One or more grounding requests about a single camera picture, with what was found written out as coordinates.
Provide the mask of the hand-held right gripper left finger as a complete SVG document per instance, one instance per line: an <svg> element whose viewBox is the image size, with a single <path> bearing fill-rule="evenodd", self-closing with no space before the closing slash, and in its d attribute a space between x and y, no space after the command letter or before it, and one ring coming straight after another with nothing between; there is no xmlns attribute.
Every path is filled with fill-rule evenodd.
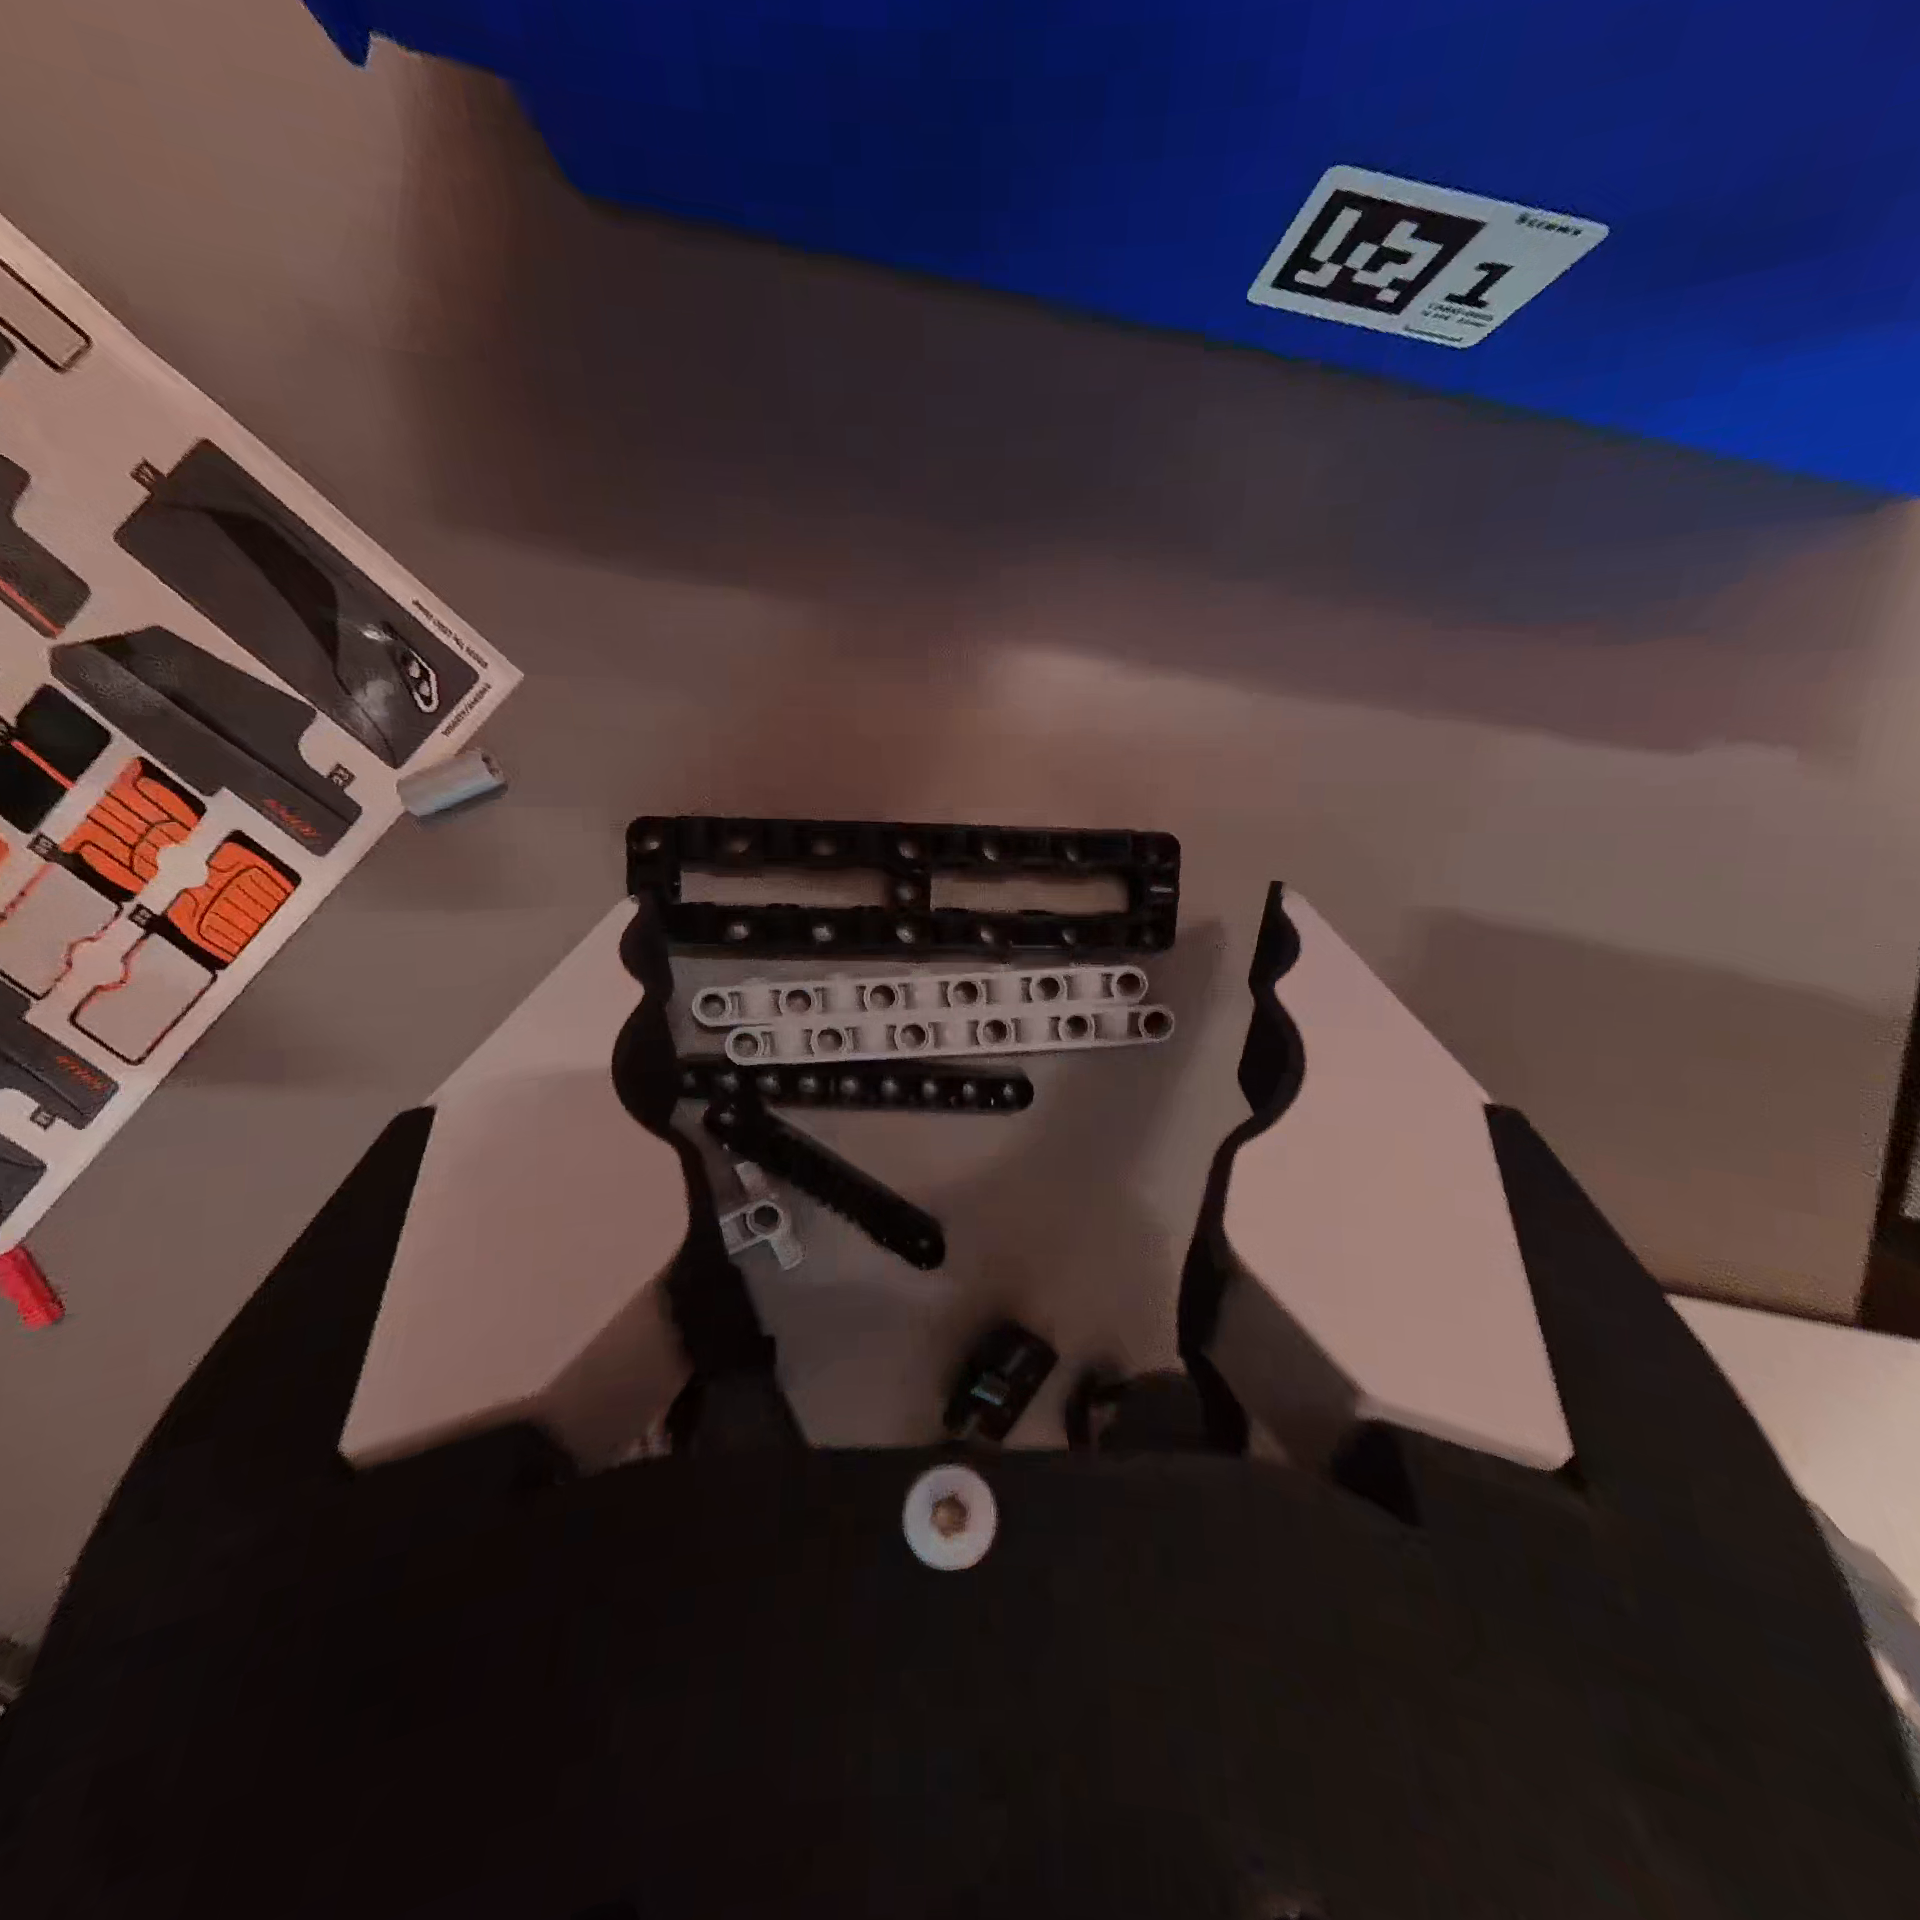
<svg viewBox="0 0 1920 1920"><path fill-rule="evenodd" d="M703 1155L658 905L621 902L434 1095L339 1449L393 1465L528 1425L586 1470L673 1433L789 1451L800 1425Z"/></svg>

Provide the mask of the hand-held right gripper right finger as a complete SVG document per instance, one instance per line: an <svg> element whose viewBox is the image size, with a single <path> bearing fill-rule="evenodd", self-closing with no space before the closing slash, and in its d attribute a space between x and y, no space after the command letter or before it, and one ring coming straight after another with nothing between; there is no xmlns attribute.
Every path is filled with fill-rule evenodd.
<svg viewBox="0 0 1920 1920"><path fill-rule="evenodd" d="M1573 1458L1471 1074L1294 890L1266 887L1176 1349L1209 1442L1315 1471L1362 1426Z"/></svg>

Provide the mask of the black lego rectangular frame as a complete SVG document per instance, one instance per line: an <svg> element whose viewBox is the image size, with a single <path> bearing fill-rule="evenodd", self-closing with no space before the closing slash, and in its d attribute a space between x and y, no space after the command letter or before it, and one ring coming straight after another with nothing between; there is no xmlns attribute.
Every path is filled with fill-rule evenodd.
<svg viewBox="0 0 1920 1920"><path fill-rule="evenodd" d="M686 953L1112 959L1176 945L1169 833L637 817L629 899Z"/></svg>

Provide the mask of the light grey lego cross connector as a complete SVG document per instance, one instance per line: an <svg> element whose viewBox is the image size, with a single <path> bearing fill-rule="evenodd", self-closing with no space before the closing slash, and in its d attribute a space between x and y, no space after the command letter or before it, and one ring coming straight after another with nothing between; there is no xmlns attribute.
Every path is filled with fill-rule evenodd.
<svg viewBox="0 0 1920 1920"><path fill-rule="evenodd" d="M803 1262L800 1231L766 1172L745 1159L730 1163L735 1197L718 1214L726 1258L767 1258L776 1270L793 1274Z"/></svg>

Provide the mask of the black lego pin connector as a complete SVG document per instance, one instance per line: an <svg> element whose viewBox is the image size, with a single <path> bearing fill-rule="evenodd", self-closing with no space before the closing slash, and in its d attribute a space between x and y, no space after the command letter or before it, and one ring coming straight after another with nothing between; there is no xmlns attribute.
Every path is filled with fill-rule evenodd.
<svg viewBox="0 0 1920 1920"><path fill-rule="evenodd" d="M1057 1350L1037 1330L1011 1318L991 1323L951 1378L943 1435L957 1444L1003 1444L1057 1362Z"/></svg>

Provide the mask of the light grey lego tube piece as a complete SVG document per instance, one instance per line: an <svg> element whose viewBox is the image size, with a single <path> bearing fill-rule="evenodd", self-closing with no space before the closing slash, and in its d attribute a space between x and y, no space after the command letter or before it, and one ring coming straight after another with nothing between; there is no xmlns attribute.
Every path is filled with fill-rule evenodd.
<svg viewBox="0 0 1920 1920"><path fill-rule="evenodd" d="M463 750L394 781L402 811L421 823L446 821L507 793L509 779L485 750Z"/></svg>

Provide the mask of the stack of long lego beams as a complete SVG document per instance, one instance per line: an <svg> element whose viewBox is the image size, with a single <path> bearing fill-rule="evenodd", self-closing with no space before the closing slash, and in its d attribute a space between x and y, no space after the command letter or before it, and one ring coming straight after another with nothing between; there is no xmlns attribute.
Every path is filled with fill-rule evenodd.
<svg viewBox="0 0 1920 1920"><path fill-rule="evenodd" d="M701 988L689 1014L718 1050L680 1060L679 1091L718 1110L715 1135L922 1269L943 1259L929 1215L746 1114L1015 1118L1035 1100L1025 1063L1159 1047L1176 1028L1122 963L745 979Z"/></svg>

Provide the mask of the blue box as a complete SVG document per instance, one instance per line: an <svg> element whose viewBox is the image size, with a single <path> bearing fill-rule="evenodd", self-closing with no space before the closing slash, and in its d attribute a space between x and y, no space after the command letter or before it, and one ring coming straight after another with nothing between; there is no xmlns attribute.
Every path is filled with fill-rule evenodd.
<svg viewBox="0 0 1920 1920"><path fill-rule="evenodd" d="M590 199L1915 495L1913 2L317 2Z"/></svg>

